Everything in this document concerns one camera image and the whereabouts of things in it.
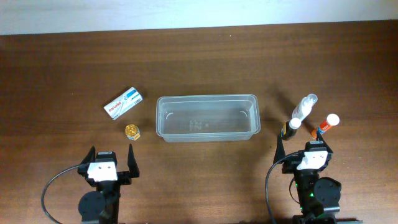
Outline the orange tube white cap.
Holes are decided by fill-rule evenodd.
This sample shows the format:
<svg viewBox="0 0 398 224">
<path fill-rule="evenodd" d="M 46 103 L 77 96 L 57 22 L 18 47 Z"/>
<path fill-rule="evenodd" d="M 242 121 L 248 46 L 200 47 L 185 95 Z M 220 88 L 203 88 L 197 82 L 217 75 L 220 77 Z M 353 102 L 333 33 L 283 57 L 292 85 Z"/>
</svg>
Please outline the orange tube white cap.
<svg viewBox="0 0 398 224">
<path fill-rule="evenodd" d="M 340 117 L 337 114 L 329 114 L 319 126 L 317 126 L 312 132 L 311 135 L 316 138 L 317 132 L 320 134 L 325 133 L 330 128 L 337 126 L 340 123 Z"/>
</svg>

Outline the dark bottle white cap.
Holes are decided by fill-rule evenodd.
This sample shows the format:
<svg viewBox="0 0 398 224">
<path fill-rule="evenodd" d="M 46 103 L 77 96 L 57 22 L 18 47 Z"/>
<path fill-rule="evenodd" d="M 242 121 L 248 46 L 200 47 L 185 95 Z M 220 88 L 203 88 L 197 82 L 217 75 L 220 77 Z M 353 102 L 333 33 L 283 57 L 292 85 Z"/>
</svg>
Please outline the dark bottle white cap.
<svg viewBox="0 0 398 224">
<path fill-rule="evenodd" d="M 288 141 L 289 139 L 294 137 L 301 124 L 302 121 L 299 118 L 292 118 L 290 121 L 287 121 L 283 125 L 280 132 L 282 140 Z"/>
</svg>

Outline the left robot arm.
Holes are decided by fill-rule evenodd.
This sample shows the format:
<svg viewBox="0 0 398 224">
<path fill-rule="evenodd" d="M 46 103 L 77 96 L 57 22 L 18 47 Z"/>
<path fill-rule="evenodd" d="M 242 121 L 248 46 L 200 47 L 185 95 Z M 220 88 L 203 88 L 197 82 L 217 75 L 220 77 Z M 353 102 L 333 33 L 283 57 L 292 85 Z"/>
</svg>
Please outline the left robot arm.
<svg viewBox="0 0 398 224">
<path fill-rule="evenodd" d="M 82 223 L 117 223 L 119 216 L 120 189 L 132 184 L 140 176 L 132 145 L 127 154 L 127 171 L 117 170 L 116 153 L 96 152 L 95 147 L 78 166 L 80 174 L 95 190 L 84 194 L 78 204 Z"/>
</svg>

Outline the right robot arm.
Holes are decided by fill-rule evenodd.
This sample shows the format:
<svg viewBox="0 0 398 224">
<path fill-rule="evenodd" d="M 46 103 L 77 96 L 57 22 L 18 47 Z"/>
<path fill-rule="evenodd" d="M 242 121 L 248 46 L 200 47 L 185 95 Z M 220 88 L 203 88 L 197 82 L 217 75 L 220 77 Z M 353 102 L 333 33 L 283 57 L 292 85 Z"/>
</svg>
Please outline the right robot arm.
<svg viewBox="0 0 398 224">
<path fill-rule="evenodd" d="M 274 164 L 282 164 L 283 174 L 292 174 L 298 195 L 300 215 L 292 223 L 336 223 L 340 211 L 341 183 L 329 177 L 320 177 L 326 169 L 333 151 L 321 134 L 309 141 L 305 149 L 286 155 L 282 138 L 277 138 Z"/>
</svg>

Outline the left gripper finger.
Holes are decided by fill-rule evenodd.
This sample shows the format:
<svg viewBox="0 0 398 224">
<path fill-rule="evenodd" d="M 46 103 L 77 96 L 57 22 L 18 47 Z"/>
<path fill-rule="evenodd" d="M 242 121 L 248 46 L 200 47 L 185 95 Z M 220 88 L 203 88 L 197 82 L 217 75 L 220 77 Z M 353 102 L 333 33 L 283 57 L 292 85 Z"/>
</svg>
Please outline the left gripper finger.
<svg viewBox="0 0 398 224">
<path fill-rule="evenodd" d="M 92 146 L 88 152 L 88 154 L 85 156 L 85 158 L 81 161 L 81 165 L 89 164 L 91 162 L 95 161 L 95 152 L 96 149 L 94 146 Z"/>
<path fill-rule="evenodd" d="M 132 144 L 129 145 L 128 155 L 127 155 L 127 166 L 129 168 L 129 173 L 131 178 L 138 178 L 140 176 L 140 171 L 134 157 L 134 151 Z"/>
</svg>

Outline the white Calamine lotion bottle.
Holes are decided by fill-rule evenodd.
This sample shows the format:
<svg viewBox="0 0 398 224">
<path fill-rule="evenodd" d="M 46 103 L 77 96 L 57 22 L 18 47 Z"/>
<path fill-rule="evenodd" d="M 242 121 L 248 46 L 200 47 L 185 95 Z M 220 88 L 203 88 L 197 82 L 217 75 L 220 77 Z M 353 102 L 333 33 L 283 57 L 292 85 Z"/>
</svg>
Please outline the white Calamine lotion bottle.
<svg viewBox="0 0 398 224">
<path fill-rule="evenodd" d="M 317 101 L 318 97 L 313 93 L 304 97 L 293 110 L 292 117 L 303 121 L 311 113 L 312 108 Z"/>
</svg>

